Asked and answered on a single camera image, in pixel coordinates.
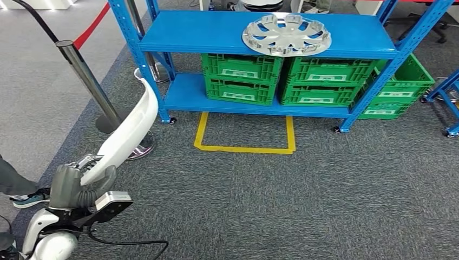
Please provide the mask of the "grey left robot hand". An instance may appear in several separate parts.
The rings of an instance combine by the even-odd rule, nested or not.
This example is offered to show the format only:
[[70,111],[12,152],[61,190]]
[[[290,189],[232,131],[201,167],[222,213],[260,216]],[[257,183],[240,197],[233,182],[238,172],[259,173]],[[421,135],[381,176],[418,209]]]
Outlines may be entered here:
[[99,165],[102,158],[101,155],[86,154],[75,162],[60,165],[51,183],[48,208],[72,210],[95,206],[96,201],[109,191],[116,180],[116,166],[110,165],[99,171],[96,175],[102,179],[93,189],[84,189],[81,179],[88,176],[90,169]]

